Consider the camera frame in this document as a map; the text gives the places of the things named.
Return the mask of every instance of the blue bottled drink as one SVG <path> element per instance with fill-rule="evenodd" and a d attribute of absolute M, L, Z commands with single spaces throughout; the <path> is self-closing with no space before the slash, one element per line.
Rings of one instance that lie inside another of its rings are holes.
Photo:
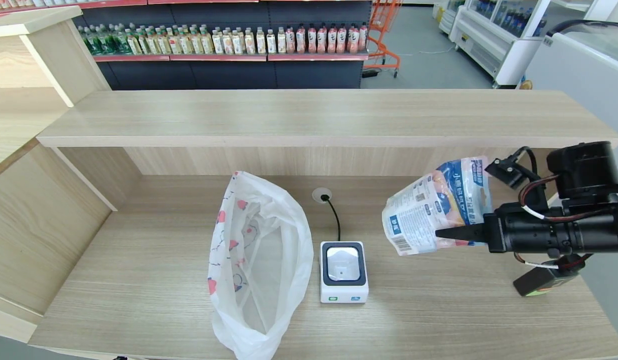
<path fill-rule="evenodd" d="M 545 27 L 545 25 L 547 25 L 547 18 L 543 16 L 542 20 L 540 20 L 540 22 L 538 23 L 538 27 L 535 28 L 535 31 L 533 32 L 533 36 L 539 37 L 540 33 L 543 32 L 543 28 Z"/>
<path fill-rule="evenodd" d="M 493 19 L 493 22 L 496 25 L 501 25 L 501 23 L 503 23 L 503 20 L 505 16 L 507 15 L 508 7 L 509 7 L 508 1 L 504 0 L 502 4 L 500 5 L 500 7 L 498 8 L 498 13 L 496 14 L 496 17 Z"/>
<path fill-rule="evenodd" d="M 513 18 L 516 15 L 516 9 L 515 9 L 515 4 L 512 4 L 511 7 L 509 7 L 507 9 L 507 12 L 505 13 L 504 19 L 500 25 L 501 28 L 503 28 L 504 30 L 509 30 L 511 27 L 511 23 L 513 23 Z"/>
<path fill-rule="evenodd" d="M 524 7 L 520 7 L 520 9 L 517 10 L 515 14 L 513 15 L 513 18 L 511 19 L 511 22 L 509 23 L 509 26 L 507 27 L 507 31 L 515 35 L 516 29 L 518 28 L 518 24 L 520 23 L 520 21 L 522 21 L 523 16 L 525 16 L 525 9 Z"/>
<path fill-rule="evenodd" d="M 480 11 L 478 12 L 484 15 L 485 13 L 487 13 L 487 8 L 489 7 L 489 0 L 480 0 L 478 6 L 480 8 Z"/>
<path fill-rule="evenodd" d="M 515 36 L 517 37 L 522 36 L 522 32 L 524 32 L 525 27 L 527 26 L 527 23 L 529 22 L 529 19 L 531 18 L 531 13 L 533 11 L 534 11 L 533 7 L 529 7 L 529 9 L 526 10 L 526 13 L 520 16 L 520 20 L 518 21 L 517 25 L 515 25 Z"/>
<path fill-rule="evenodd" d="M 492 18 L 492 14 L 494 14 L 494 9 L 496 9 L 497 3 L 497 0 L 489 0 L 489 2 L 487 3 L 487 11 L 484 14 L 485 16 L 487 16 L 487 18 Z"/>

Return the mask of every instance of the orange shopping cart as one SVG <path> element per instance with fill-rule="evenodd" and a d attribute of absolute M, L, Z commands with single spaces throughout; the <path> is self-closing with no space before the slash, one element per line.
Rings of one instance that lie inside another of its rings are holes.
<path fill-rule="evenodd" d="M 364 68 L 380 68 L 380 69 L 395 69 L 393 77 L 398 76 L 400 68 L 400 56 L 387 49 L 383 43 L 383 38 L 387 34 L 398 15 L 398 10 L 403 5 L 403 0 L 373 0 L 373 10 L 371 11 L 371 20 L 369 22 L 369 41 L 375 43 L 377 49 L 369 54 L 369 59 L 375 59 L 375 63 L 366 64 Z M 378 39 L 371 36 L 371 31 L 380 32 Z M 387 64 L 387 55 L 395 59 L 395 63 Z M 378 64 L 378 60 L 382 59 L 382 64 Z"/>

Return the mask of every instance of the white wire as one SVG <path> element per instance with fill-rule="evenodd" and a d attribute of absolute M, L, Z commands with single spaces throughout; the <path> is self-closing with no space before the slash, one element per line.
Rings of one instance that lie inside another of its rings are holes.
<path fill-rule="evenodd" d="M 522 207 L 522 210 L 525 210 L 527 213 L 529 213 L 529 214 L 531 214 L 531 215 L 533 215 L 533 216 L 537 217 L 537 218 L 538 218 L 538 219 L 540 219 L 540 220 L 543 220 L 543 219 L 545 218 L 545 215 L 540 214 L 540 212 L 536 212 L 536 211 L 534 211 L 533 209 L 531 209 L 531 207 L 528 207 L 527 205 L 524 205 L 524 206 Z"/>
<path fill-rule="evenodd" d="M 444 51 L 418 51 L 418 54 L 444 54 L 444 53 L 448 53 L 455 47 L 456 47 L 455 45 L 451 46 L 448 50 L 444 50 Z"/>
<path fill-rule="evenodd" d="M 545 268 L 545 269 L 560 269 L 558 267 L 558 265 L 546 265 L 546 264 L 539 264 L 537 262 L 528 262 L 525 261 L 524 262 L 525 265 L 529 265 L 530 267 L 534 267 L 534 268 Z"/>

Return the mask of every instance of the snack bag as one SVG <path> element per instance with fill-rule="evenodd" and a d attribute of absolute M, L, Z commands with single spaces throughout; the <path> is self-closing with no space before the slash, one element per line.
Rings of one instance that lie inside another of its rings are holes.
<path fill-rule="evenodd" d="M 384 234 L 400 256 L 482 243 L 436 237 L 436 230 L 480 224 L 492 211 L 487 157 L 445 162 L 387 199 Z"/>

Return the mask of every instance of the red shelf edge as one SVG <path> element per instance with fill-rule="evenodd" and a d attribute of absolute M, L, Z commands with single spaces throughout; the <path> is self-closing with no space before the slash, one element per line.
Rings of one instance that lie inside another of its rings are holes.
<path fill-rule="evenodd" d="M 104 0 L 104 1 L 78 2 L 77 5 L 81 9 L 96 9 L 96 8 L 112 8 L 112 7 L 136 7 L 140 5 L 148 5 L 148 3 L 147 3 L 147 0 Z"/>
<path fill-rule="evenodd" d="M 259 0 L 148 0 L 148 5 L 205 4 L 205 3 L 258 3 Z"/>
<path fill-rule="evenodd" d="M 266 62 L 266 55 L 169 55 L 172 62 Z"/>
<path fill-rule="evenodd" d="M 369 54 L 270 54 L 267 60 L 270 62 L 311 62 L 311 61 L 339 61 L 361 62 L 369 59 Z"/>
<path fill-rule="evenodd" d="M 28 10 L 47 9 L 48 6 L 30 6 L 30 7 L 8 7 L 7 9 L 0 9 L 0 15 L 7 15 L 17 12 L 26 12 Z"/>
<path fill-rule="evenodd" d="M 169 55 L 94 55 L 96 63 L 106 62 L 168 62 Z"/>
<path fill-rule="evenodd" d="M 363 0 L 260 0 L 261 2 L 360 2 Z"/>

